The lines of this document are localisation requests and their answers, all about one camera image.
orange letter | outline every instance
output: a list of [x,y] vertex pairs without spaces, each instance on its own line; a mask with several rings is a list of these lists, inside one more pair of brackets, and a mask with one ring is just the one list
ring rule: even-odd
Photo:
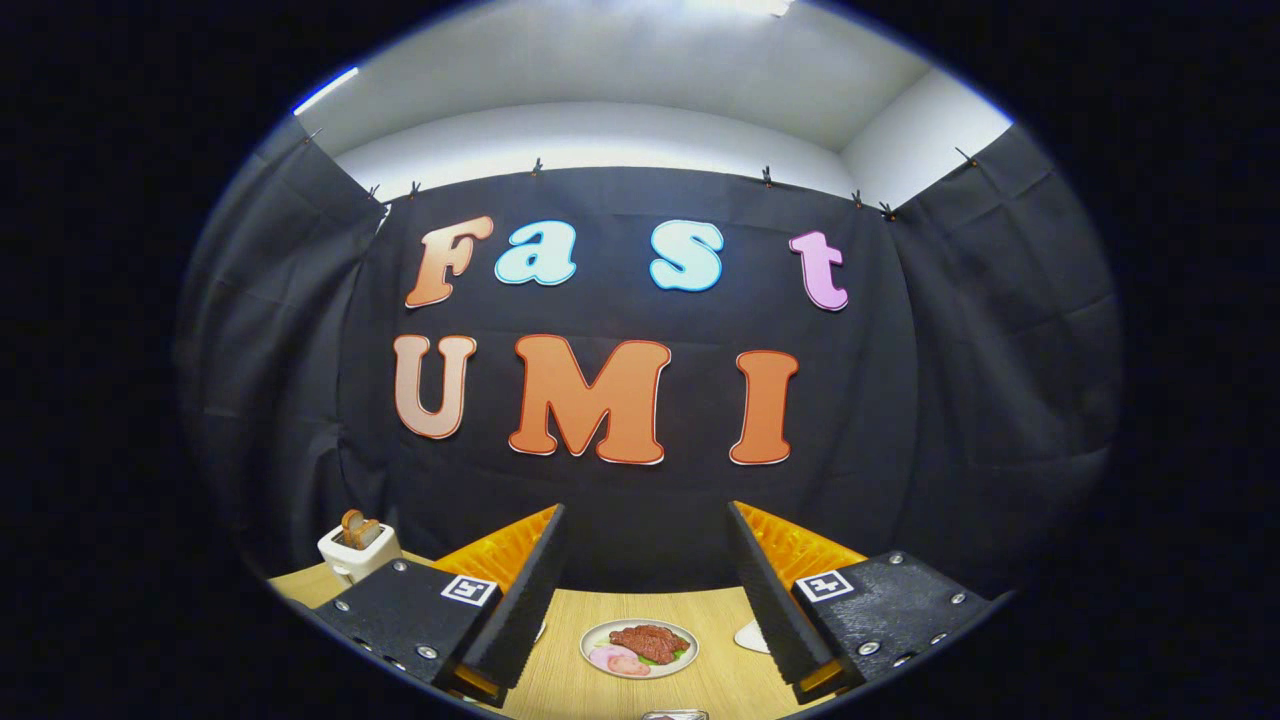
[[456,433],[462,424],[467,357],[475,354],[476,341],[456,334],[440,340],[436,350],[444,356],[444,398],[439,413],[428,413],[420,395],[422,356],[431,348],[431,341],[417,334],[402,334],[392,346],[396,348],[396,411],[401,421],[415,433],[433,439]]
[[404,299],[404,306],[434,305],[448,297],[453,286],[444,282],[445,272],[452,269],[453,277],[461,275],[471,263],[471,238],[484,240],[492,232],[493,219],[484,215],[422,236],[422,265],[417,269],[417,284]]
[[737,356],[737,369],[746,375],[746,411],[742,437],[728,451],[739,465],[772,465],[791,456],[791,445],[782,439],[787,414],[787,382],[800,363],[786,352],[753,350]]
[[568,341],[553,334],[532,334],[516,342],[525,360],[525,400],[520,429],[511,448],[530,455],[556,452],[547,433],[547,410],[556,415],[564,445],[575,456],[586,451],[604,416],[609,428],[595,452],[609,462],[655,465],[663,448],[654,439],[658,378],[671,363],[671,351],[657,342],[627,341],[613,348],[590,386]]

white wall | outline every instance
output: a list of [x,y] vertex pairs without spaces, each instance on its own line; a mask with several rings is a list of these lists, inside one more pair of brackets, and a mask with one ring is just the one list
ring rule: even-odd
[[840,156],[788,135],[718,115],[654,105],[556,102],[521,105],[426,123],[343,152],[335,161],[378,199],[408,193],[411,182],[456,182],[543,169],[664,167],[759,178],[849,197]]
[[897,208],[960,167],[1012,122],[951,76],[929,70],[840,154],[863,202]]

light blue letter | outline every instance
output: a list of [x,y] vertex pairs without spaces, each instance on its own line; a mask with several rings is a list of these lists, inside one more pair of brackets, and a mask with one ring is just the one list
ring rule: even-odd
[[[541,237],[541,242],[530,242]],[[511,233],[516,247],[502,254],[493,273],[507,284],[521,284],[536,279],[538,284],[559,284],[577,270],[570,260],[573,252],[573,225],[559,220],[530,223]]]
[[716,225],[668,220],[653,229],[650,243],[664,258],[649,264],[649,275],[662,290],[701,292],[719,281],[716,252],[724,249],[724,237]]

plate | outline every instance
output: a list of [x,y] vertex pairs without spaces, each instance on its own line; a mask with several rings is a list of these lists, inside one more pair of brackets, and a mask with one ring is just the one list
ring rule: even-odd
[[[611,670],[607,665],[596,665],[595,661],[591,660],[591,652],[600,647],[614,647],[618,650],[617,655],[635,659],[635,653],[630,650],[622,646],[612,644],[609,642],[609,633],[622,630],[625,628],[635,628],[636,625],[658,625],[659,628],[667,628],[678,637],[689,641],[689,650],[677,657],[675,662],[669,662],[667,665],[645,665],[637,659],[634,662],[625,664],[628,667],[646,667],[649,671],[646,675],[617,673]],[[586,660],[590,662],[591,667],[595,667],[602,673],[608,673],[616,678],[626,678],[628,680],[653,680],[654,678],[666,678],[667,675],[680,673],[685,667],[689,667],[689,664],[698,657],[698,638],[680,625],[673,625],[662,620],[649,620],[646,618],[627,618],[626,620],[613,620],[591,628],[582,634],[582,642],[580,643],[579,650],[582,651],[582,660]]]
[[760,624],[755,620],[744,625],[742,629],[733,635],[733,642],[746,650],[754,650],[755,652],[763,652],[764,655],[769,653],[769,646],[764,643],[764,635],[760,634]]

steak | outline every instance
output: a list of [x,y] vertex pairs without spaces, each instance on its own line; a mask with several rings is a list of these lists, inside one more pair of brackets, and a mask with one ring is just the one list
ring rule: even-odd
[[620,644],[636,655],[658,665],[676,660],[675,652],[689,650],[689,642],[681,639],[667,628],[657,625],[637,625],[609,633],[609,642]]

